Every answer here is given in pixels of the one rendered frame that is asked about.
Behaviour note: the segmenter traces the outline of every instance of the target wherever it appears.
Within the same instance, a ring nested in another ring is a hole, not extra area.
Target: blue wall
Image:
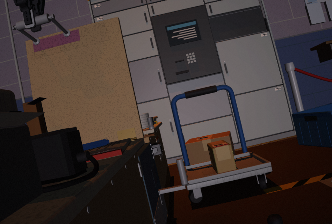
[[[275,41],[293,113],[296,113],[296,107],[285,64],[293,62],[298,69],[332,79],[332,60],[320,63],[317,51],[310,51],[310,48],[330,40],[332,40],[332,29]],[[295,74],[304,110],[332,103],[332,82],[298,72]]]

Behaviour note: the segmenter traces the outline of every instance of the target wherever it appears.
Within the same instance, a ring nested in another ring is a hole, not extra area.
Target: rope barrier
[[[302,73],[302,74],[305,74],[305,75],[308,75],[308,76],[311,76],[311,77],[314,77],[316,79],[320,79],[320,80],[323,80],[323,81],[328,81],[328,82],[332,82],[331,79],[327,79],[327,78],[324,78],[324,77],[321,77],[321,76],[318,76],[318,75],[315,75],[315,74],[311,74],[311,73],[308,73],[308,72],[305,72],[303,70],[300,70],[298,68],[295,68],[294,69],[296,72],[299,72],[299,73]]]

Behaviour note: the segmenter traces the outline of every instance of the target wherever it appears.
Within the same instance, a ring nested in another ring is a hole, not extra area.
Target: brown floor
[[[296,138],[249,147],[271,162],[268,188],[332,173],[332,148],[299,145]],[[180,185],[177,165],[169,166]],[[191,203],[187,190],[170,193],[168,224],[266,224],[279,214],[284,224],[332,224],[332,178],[265,193],[256,177],[201,188],[203,199]]]

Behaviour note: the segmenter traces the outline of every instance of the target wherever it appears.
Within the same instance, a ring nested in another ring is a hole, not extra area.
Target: purple rectangle
[[[67,43],[73,43],[76,41],[80,41],[80,33],[79,30],[73,30],[70,32],[70,35],[65,37],[63,33],[47,37],[44,39],[40,39],[40,43],[37,45],[34,45],[34,52],[46,50],[49,48],[57,47],[60,45],[64,45]]]

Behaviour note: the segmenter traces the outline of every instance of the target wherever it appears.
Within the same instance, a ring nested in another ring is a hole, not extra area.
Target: hazard stripe tape
[[[304,179],[304,180],[300,180],[300,181],[297,181],[297,182],[291,182],[291,183],[283,184],[283,185],[280,185],[280,186],[264,189],[264,191],[265,191],[265,193],[269,194],[269,193],[272,193],[272,192],[281,191],[281,190],[290,189],[290,188],[295,188],[295,187],[298,187],[298,186],[302,186],[302,185],[305,185],[305,184],[326,180],[326,179],[329,179],[329,178],[332,178],[332,173],[328,173],[328,174],[320,175],[320,176],[315,176],[313,178]]]

